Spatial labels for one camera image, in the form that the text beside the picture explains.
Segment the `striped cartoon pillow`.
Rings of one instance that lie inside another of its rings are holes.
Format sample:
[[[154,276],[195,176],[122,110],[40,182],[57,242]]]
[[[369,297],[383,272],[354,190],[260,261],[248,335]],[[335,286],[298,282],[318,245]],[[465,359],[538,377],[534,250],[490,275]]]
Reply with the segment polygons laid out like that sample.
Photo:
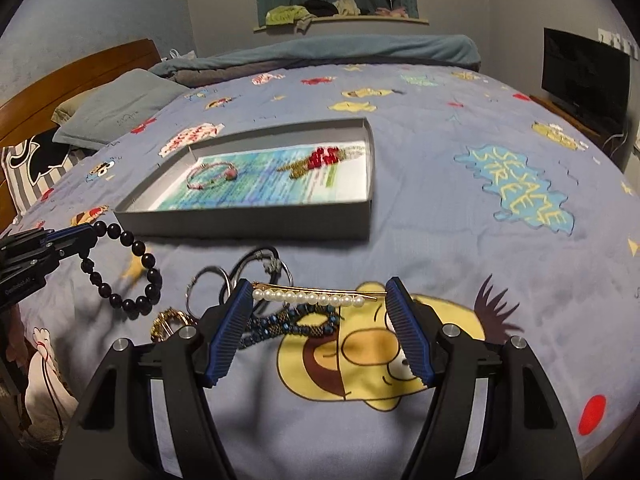
[[[52,128],[1,150],[2,171],[13,205],[21,216],[73,166],[92,154],[77,146],[54,142],[57,132],[58,128]]]

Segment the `black monitor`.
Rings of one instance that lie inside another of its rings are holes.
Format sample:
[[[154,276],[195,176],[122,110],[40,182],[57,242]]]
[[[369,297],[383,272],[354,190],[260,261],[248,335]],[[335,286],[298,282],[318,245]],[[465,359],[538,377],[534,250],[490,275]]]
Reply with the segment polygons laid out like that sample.
[[[620,133],[627,118],[630,57],[603,42],[544,29],[541,88],[579,117]]]

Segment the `white wall hook rack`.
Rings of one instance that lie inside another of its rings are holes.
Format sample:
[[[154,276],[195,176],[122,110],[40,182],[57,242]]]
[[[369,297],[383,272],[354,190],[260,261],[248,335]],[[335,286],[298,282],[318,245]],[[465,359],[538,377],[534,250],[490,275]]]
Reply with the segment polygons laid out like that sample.
[[[623,51],[626,55],[629,55],[634,60],[639,58],[639,47],[635,42],[623,37],[618,32],[609,32],[608,30],[598,29],[598,41],[602,44]]]

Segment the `grey shallow cardboard tray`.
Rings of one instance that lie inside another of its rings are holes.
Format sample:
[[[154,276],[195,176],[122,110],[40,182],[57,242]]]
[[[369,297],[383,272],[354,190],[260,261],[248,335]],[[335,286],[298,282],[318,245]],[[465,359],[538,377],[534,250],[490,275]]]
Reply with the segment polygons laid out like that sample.
[[[364,240],[374,175],[366,118],[277,125],[179,148],[115,216],[152,237]]]

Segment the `wooden window shelf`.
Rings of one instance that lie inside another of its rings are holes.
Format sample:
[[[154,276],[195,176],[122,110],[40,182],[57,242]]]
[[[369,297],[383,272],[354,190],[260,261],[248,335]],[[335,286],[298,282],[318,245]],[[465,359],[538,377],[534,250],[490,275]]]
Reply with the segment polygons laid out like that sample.
[[[395,23],[395,24],[416,24],[430,26],[430,21],[426,18],[402,18],[401,16],[389,16],[389,15],[353,15],[353,16],[324,16],[323,18],[309,19],[309,24],[333,24],[333,23]],[[256,26],[253,28],[253,34],[258,32],[266,32],[267,30],[276,30],[277,27],[288,26],[292,24],[274,25],[274,26]]]

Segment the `wooden headboard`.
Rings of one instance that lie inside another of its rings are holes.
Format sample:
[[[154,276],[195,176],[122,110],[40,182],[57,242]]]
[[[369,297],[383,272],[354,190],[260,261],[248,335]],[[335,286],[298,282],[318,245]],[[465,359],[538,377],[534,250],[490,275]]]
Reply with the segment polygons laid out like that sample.
[[[51,117],[61,103],[130,70],[147,70],[158,62],[154,42],[140,39],[90,54],[44,76],[1,104],[2,148],[10,155],[32,154],[38,145],[29,140],[58,126]]]

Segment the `printed paper sheet in tray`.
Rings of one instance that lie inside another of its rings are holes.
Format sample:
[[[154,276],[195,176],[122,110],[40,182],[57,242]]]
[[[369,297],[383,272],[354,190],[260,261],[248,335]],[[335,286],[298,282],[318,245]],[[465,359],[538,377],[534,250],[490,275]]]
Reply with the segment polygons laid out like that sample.
[[[366,142],[298,144],[203,156],[172,179],[149,210],[337,204],[367,198]]]

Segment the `green cloth on shelf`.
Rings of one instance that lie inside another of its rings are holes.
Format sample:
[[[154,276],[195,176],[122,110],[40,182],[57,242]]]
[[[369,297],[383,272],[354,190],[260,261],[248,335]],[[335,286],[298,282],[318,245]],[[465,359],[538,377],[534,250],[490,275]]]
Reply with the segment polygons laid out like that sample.
[[[304,6],[276,6],[266,13],[265,25],[295,25],[298,22],[312,20],[314,16]]]

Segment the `grey pillow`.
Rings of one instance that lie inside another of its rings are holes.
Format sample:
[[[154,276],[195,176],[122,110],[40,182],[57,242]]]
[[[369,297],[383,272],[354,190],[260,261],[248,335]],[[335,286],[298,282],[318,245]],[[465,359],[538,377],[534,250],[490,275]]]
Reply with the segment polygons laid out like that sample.
[[[96,88],[73,116],[58,127],[53,141],[99,151],[152,118],[188,88],[136,68]]]

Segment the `silver bangle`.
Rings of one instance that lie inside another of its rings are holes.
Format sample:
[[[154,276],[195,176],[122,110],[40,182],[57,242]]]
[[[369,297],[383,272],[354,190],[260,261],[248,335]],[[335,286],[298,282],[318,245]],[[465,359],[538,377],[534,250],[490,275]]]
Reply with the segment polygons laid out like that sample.
[[[290,285],[294,285],[293,274],[288,268],[288,265],[280,258],[274,255],[264,254],[251,254],[247,259],[244,259],[238,264],[238,268],[234,272],[236,278],[242,278],[245,274],[245,269],[253,263],[260,263],[262,270],[267,275],[266,283],[268,285],[276,286],[280,284],[282,278]]]
[[[199,320],[203,313],[211,304],[216,304],[218,299],[218,292],[213,290],[212,283],[207,281],[213,278],[219,278],[221,282],[222,293],[225,294],[231,288],[231,280],[229,273],[221,266],[203,266],[194,277],[190,279],[186,285],[186,291],[184,292],[184,306],[186,307],[186,313],[190,315],[194,320]],[[214,299],[205,299],[204,307],[200,306],[202,297],[208,292],[212,292]]]

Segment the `teal folded blanket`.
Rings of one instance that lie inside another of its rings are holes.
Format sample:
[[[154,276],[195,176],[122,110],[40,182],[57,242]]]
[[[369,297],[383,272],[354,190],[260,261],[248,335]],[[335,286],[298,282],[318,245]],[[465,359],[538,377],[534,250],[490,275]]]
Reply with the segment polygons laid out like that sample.
[[[482,65],[475,42],[465,35],[335,35],[288,40],[208,58],[174,58],[149,71],[186,88],[242,77],[328,64]]]

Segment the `pearl gold hair clip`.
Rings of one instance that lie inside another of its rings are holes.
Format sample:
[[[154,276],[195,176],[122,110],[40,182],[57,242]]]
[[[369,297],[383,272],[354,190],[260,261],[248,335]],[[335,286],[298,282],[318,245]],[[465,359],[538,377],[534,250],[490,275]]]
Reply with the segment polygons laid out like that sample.
[[[368,301],[384,300],[382,292],[358,292],[358,290],[321,289],[309,287],[271,285],[254,282],[253,299],[282,302],[282,304],[315,304],[338,308],[362,307]]]

